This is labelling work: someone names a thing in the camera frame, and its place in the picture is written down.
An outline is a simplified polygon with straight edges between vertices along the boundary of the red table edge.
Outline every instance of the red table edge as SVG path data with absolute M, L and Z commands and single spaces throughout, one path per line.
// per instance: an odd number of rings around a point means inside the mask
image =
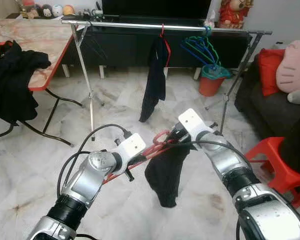
M 66 51 L 67 51 L 67 49 L 68 49 L 68 47 L 69 47 L 69 45 L 70 45 L 72 39 L 73 39 L 73 35 L 71 35 L 70 39 L 69 39 L 68 42 L 66 43 L 66 45 L 65 45 L 65 47 L 64 47 L 64 49 L 63 49 L 63 51 L 62 51 L 62 53 L 61 53 L 61 55 L 60 55 L 58 61 L 56 62 L 55 66 L 54 66 L 54 68 L 53 68 L 53 70 L 52 70 L 52 72 L 51 72 L 51 74 L 50 74 L 50 76 L 49 76 L 49 78 L 48 78 L 47 81 L 45 82 L 45 85 L 40 86 L 40 87 L 29 87 L 28 89 L 29 89 L 31 92 L 44 91 L 44 90 L 48 87 L 48 85 L 49 85 L 51 79 L 53 78 L 53 76 L 55 75 L 55 73 L 56 73 L 56 71 L 57 71 L 57 69 L 58 69 L 58 67 L 59 67 L 59 64 L 60 64 L 62 58 L 64 57 L 64 55 L 65 55 L 65 53 L 66 53 Z

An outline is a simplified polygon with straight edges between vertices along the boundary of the television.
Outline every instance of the television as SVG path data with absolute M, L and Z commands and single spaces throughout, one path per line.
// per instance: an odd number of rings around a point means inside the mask
M 102 0 L 103 14 L 116 16 L 205 19 L 211 0 Z

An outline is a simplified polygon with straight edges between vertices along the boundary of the marble table top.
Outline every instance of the marble table top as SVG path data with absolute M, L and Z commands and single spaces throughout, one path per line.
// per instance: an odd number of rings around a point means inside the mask
M 70 26 L 62 25 L 58 20 L 0 20 L 0 42 L 15 40 L 23 51 L 33 50 L 49 55 L 51 66 L 34 72 L 28 84 L 28 88 L 31 91 L 43 91 L 46 89 L 71 39 L 72 31 Z

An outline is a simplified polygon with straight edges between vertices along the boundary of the black table leg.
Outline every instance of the black table leg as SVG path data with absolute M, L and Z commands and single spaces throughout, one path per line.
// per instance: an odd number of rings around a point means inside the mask
M 30 129 L 31 131 L 34 131 L 36 134 L 39 134 L 43 137 L 49 138 L 49 139 L 54 139 L 54 140 L 58 140 L 60 142 L 63 142 L 71 147 L 73 147 L 73 144 L 71 142 L 68 142 L 67 140 L 64 140 L 61 137 L 57 137 L 57 136 L 52 136 L 49 134 L 46 134 L 42 131 L 39 131 L 38 129 L 34 128 L 33 126 L 31 126 L 29 123 L 25 122 L 25 121 L 20 121 L 20 123 L 22 123 L 23 125 L 25 125 L 28 129 Z
M 51 113 L 50 113 L 50 116 L 49 116 L 48 120 L 47 120 L 46 123 L 45 123 L 45 126 L 44 126 L 44 128 L 43 128 L 43 133 L 45 133 L 45 132 L 47 131 L 47 129 L 48 129 L 48 127 L 49 127 L 49 124 L 50 124 L 50 121 L 51 121 L 52 117 L 53 117 L 54 114 L 55 114 L 56 108 L 57 108 L 58 103 L 59 103 L 60 100 L 65 101 L 65 102 L 74 103 L 74 104 L 79 105 L 80 107 L 83 107 L 83 105 L 82 105 L 80 102 L 77 102 L 77 101 L 72 100 L 72 99 L 69 99 L 69 98 L 64 98 L 64 97 L 58 96 L 58 95 L 54 94 L 53 92 L 51 92 L 51 91 L 50 91 L 49 89 L 47 89 L 47 88 L 45 89 L 45 91 L 46 91 L 49 95 L 51 95 L 52 97 L 56 98 L 56 101 L 55 101 L 55 103 L 54 103 L 54 106 L 53 106 L 53 109 L 52 109 L 52 111 L 51 111 Z
M 10 127 L 9 127 L 8 131 L 5 131 L 5 132 L 1 133 L 0 134 L 0 138 L 3 137 L 3 136 L 5 136 L 5 135 L 8 135 L 9 133 L 11 133 L 12 130 L 14 129 L 14 126 L 15 126 L 14 123 L 10 123 Z

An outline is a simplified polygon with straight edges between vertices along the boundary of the white cabinet leg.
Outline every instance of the white cabinet leg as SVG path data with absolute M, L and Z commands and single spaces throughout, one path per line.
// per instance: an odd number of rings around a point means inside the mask
M 163 69 L 163 73 L 164 73 L 164 75 L 165 75 L 165 79 L 166 79 L 166 80 L 167 80 L 167 78 L 168 78 L 168 70 L 169 70 L 168 67 L 165 67 L 165 68 Z
M 200 75 L 200 72 L 201 72 L 201 67 L 197 67 L 197 68 L 195 69 L 195 73 L 194 73 L 194 76 L 193 76 L 193 80 L 198 80 L 199 75 Z
M 100 78 L 105 79 L 105 66 L 99 65 L 99 70 L 100 70 Z
M 63 69 L 64 76 L 66 78 L 70 78 L 70 72 L 69 72 L 68 65 L 67 64 L 62 64 L 62 69 Z

